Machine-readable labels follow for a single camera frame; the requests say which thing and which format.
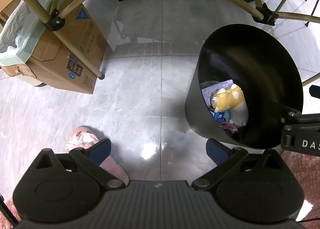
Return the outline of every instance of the plush toy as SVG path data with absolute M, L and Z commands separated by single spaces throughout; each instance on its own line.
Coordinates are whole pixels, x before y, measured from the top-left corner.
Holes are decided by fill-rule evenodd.
M 236 84 L 221 88 L 211 94 L 211 106 L 215 113 L 235 108 L 244 102 L 244 95 Z
M 249 117 L 247 104 L 241 88 L 236 84 L 213 92 L 210 101 L 215 113 L 229 111 L 229 123 L 234 124 L 236 128 L 247 124 Z

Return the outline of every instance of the grey tile floor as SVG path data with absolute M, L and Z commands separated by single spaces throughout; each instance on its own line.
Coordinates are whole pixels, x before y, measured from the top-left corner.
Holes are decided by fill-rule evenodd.
M 280 0 L 265 0 L 275 9 Z M 289 0 L 284 10 L 311 13 L 316 0 Z M 206 139 L 194 133 L 184 102 L 203 42 L 217 28 L 263 28 L 289 51 L 301 79 L 320 72 L 319 24 L 278 20 L 256 24 L 226 0 L 87 0 L 86 8 L 110 48 L 93 95 L 36 88 L 0 71 L 0 192 L 7 198 L 43 148 L 65 152 L 70 131 L 87 125 L 109 137 L 111 155 L 130 179 L 193 181 L 215 164 Z M 304 113 L 320 100 L 304 88 Z

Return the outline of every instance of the box label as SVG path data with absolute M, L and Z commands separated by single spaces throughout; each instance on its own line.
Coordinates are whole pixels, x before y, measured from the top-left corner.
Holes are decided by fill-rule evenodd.
M 87 88 L 91 89 L 93 85 L 93 79 L 88 77 L 87 75 L 84 75 L 84 79 L 81 82 L 82 85 L 85 85 Z
M 80 19 L 89 19 L 90 17 L 87 15 L 87 13 L 84 11 L 83 8 L 80 9 L 78 15 L 76 16 L 76 20 Z
M 104 39 L 104 37 L 101 35 L 101 33 L 99 33 L 96 44 L 99 46 L 99 48 L 102 51 L 105 51 L 106 49 L 106 40 Z
M 70 73 L 69 73 L 69 78 L 71 78 L 71 79 L 75 79 L 75 78 L 76 78 L 76 76 L 75 76 L 75 74 L 73 74 L 72 72 L 70 72 Z
M 69 59 L 71 59 L 75 64 L 78 64 L 78 60 L 70 54 Z
M 76 74 L 78 77 L 81 77 L 83 67 L 81 67 L 79 64 L 75 64 L 71 59 L 69 59 L 67 69 Z

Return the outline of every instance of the trash can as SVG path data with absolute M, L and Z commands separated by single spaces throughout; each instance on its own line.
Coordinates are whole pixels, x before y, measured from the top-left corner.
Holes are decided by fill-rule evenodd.
M 232 79 L 246 100 L 249 119 L 231 138 L 212 118 L 201 89 Z M 273 36 L 250 25 L 231 24 L 213 32 L 203 44 L 185 103 L 190 127 L 205 138 L 254 149 L 281 143 L 283 109 L 302 111 L 298 69 Z

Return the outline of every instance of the bolt head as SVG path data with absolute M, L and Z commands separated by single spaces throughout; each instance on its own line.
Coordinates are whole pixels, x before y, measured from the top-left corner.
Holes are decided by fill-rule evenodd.
M 292 127 L 290 125 L 285 125 L 284 129 L 287 130 L 287 131 L 290 131 L 292 129 Z
M 111 179 L 107 182 L 108 187 L 117 188 L 117 187 L 120 187 L 121 185 L 122 185 L 122 181 L 118 179 Z
M 200 178 L 200 179 L 197 179 L 195 180 L 195 185 L 198 186 L 198 187 L 207 187 L 210 185 L 210 182 L 205 179 L 205 178 Z

